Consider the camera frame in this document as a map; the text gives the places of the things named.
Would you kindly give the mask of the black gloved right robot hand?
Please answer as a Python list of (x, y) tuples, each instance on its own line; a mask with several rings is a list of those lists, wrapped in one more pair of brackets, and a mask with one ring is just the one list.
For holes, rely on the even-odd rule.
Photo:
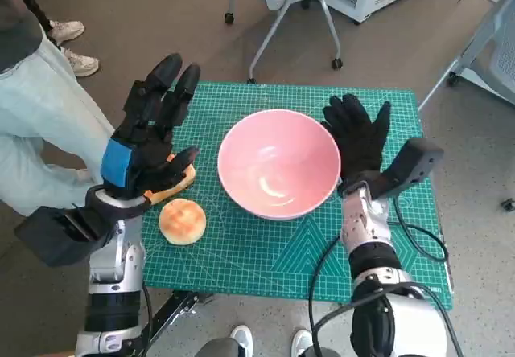
[(332, 96), (323, 108), (321, 124), (339, 148), (340, 177), (344, 183), (362, 172), (381, 169), (390, 114), (391, 103), (386, 101), (372, 120), (360, 100), (351, 93)]

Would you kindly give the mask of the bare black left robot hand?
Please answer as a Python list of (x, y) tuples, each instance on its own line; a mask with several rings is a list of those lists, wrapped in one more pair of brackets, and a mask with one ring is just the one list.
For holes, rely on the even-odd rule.
[(106, 147), (101, 177), (108, 195), (133, 199), (165, 191), (185, 178), (199, 153), (190, 146), (172, 160), (174, 128), (183, 124), (200, 80), (200, 66), (182, 69), (179, 53), (167, 55), (145, 80), (136, 80), (123, 107), (125, 117)]

